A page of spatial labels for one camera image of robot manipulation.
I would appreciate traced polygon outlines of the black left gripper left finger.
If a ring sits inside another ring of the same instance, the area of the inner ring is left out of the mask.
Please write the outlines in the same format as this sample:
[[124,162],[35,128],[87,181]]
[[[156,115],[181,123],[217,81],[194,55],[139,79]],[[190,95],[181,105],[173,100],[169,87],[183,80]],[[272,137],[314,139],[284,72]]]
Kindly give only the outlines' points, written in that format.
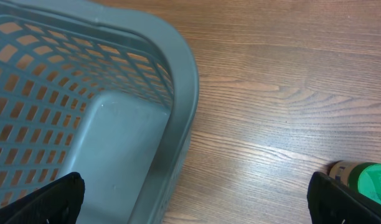
[[85,195],[85,182],[71,172],[0,208],[0,224],[75,223]]

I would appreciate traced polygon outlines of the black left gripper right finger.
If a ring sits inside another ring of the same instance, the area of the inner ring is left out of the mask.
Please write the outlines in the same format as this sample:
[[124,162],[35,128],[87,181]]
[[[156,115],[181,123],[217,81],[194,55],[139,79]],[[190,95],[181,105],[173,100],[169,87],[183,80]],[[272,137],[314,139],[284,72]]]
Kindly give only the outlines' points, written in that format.
[[313,224],[381,224],[381,204],[322,172],[312,175],[307,200]]

